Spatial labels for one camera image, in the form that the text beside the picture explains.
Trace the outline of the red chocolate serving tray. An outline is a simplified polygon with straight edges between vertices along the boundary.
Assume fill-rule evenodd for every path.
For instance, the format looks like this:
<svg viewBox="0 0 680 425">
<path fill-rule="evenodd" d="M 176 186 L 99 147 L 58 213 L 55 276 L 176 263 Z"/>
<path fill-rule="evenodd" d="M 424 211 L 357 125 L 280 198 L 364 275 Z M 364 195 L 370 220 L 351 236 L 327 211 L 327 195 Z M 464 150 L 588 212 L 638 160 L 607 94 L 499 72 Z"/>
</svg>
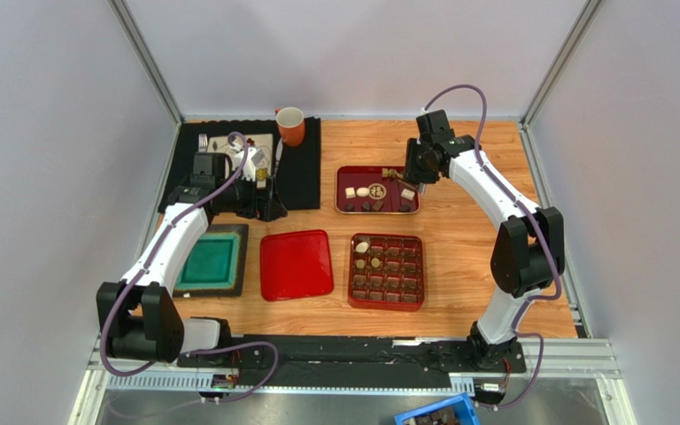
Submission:
<svg viewBox="0 0 680 425">
<path fill-rule="evenodd" d="M 389 176 L 383 178 L 383 168 L 389 169 Z M 403 173 L 402 166 L 341 166 L 336 171 L 336 209 L 344 214 L 414 214 L 420 210 L 421 204 L 419 194 L 416 193 L 413 201 L 406 200 L 400 196 L 404 189 L 398 182 L 398 173 Z M 368 197 L 355 197 L 347 199 L 345 189 L 353 187 L 355 190 L 360 187 L 368 187 L 370 195 Z M 364 202 L 373 205 L 376 201 L 382 200 L 384 208 L 380 212 L 363 212 L 361 206 Z M 353 204 L 354 212 L 346 212 L 344 207 Z M 410 212 L 400 212 L 401 205 L 410 205 Z"/>
</svg>

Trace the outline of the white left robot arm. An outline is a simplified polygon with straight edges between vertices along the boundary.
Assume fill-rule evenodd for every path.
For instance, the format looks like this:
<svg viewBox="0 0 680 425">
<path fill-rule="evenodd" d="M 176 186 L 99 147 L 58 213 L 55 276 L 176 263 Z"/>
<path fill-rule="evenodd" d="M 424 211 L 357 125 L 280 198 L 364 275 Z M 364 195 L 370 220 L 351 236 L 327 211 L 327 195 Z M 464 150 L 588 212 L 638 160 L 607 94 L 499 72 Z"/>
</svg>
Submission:
<svg viewBox="0 0 680 425">
<path fill-rule="evenodd" d="M 235 156 L 196 153 L 192 173 L 169 195 L 163 223 L 141 257 L 121 279 L 99 287 L 99 352 L 106 368 L 111 359 L 150 365 L 218 351 L 225 322 L 184 320 L 174 305 L 174 287 L 186 260 L 220 213 L 262 221 L 287 214 L 272 178 L 257 176 L 263 150 L 249 143 L 237 149 Z"/>
</svg>

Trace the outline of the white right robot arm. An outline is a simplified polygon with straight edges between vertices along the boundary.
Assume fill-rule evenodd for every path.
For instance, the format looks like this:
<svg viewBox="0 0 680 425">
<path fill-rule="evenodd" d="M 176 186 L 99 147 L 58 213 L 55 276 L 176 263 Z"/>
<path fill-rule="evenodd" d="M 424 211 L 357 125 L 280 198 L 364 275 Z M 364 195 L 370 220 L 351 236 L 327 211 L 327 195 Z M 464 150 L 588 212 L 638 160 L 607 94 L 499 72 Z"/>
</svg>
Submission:
<svg viewBox="0 0 680 425">
<path fill-rule="evenodd" d="M 474 137 L 455 134 L 445 111 L 423 113 L 416 124 L 419 134 L 406 146 L 405 181 L 457 183 L 497 230 L 490 261 L 497 288 L 467 339 L 472 363 L 486 368 L 507 356 L 530 303 L 562 274 L 564 220 L 558 209 L 542 208 L 521 195 Z"/>
</svg>

